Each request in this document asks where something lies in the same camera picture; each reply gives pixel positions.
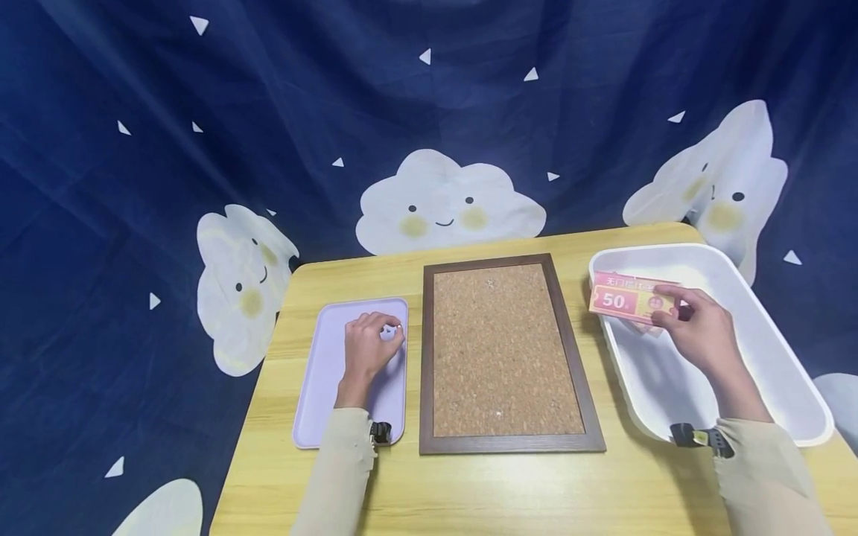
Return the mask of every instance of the purple tray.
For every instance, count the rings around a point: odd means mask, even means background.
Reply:
[[[325,305],[316,319],[316,333],[310,346],[304,384],[298,398],[298,411],[292,427],[292,440],[299,449],[318,449],[328,417],[334,409],[336,387],[345,370],[345,330],[361,313],[374,310],[402,320],[408,337],[408,304],[402,298],[368,299],[360,302]],[[383,339],[393,336],[393,329],[381,333]],[[391,443],[396,443],[405,430],[405,356],[406,344],[372,383],[367,409],[370,419],[390,423]]]

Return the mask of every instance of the left hand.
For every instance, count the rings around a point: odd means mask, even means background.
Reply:
[[[384,326],[396,326],[391,340],[382,340]],[[363,407],[372,379],[390,362],[405,333],[395,316],[364,313],[346,324],[346,371],[342,375],[334,407]]]

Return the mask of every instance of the wooden frame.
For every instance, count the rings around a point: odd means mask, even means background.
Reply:
[[[476,270],[482,268],[505,268],[524,264],[540,264],[551,298],[554,319],[569,365],[570,379],[575,389],[578,410],[583,422],[583,434],[557,434],[534,436],[475,436],[435,437],[435,384],[434,384],[434,280],[435,274]],[[502,452],[604,452],[605,439],[599,426],[593,397],[581,363],[581,354],[575,343],[575,335],[566,310],[557,272],[551,254],[513,256],[479,261],[434,264],[423,269],[423,353],[420,371],[420,453],[466,454]]]

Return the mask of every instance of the cork board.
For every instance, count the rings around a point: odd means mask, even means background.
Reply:
[[[424,270],[420,453],[604,451],[551,256]]]

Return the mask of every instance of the wooden table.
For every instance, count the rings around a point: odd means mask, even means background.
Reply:
[[[602,331],[587,312],[588,262],[606,248],[700,242],[681,224],[308,264],[287,290],[212,534],[287,533],[315,451],[297,450],[292,423],[316,315],[325,305],[408,301],[408,394],[402,440],[379,449],[361,526],[366,534],[729,534],[708,449],[645,437],[628,417]],[[422,275],[427,264],[550,252],[563,288],[606,454],[417,454]],[[804,451],[837,534],[858,534],[858,461],[838,435]]]

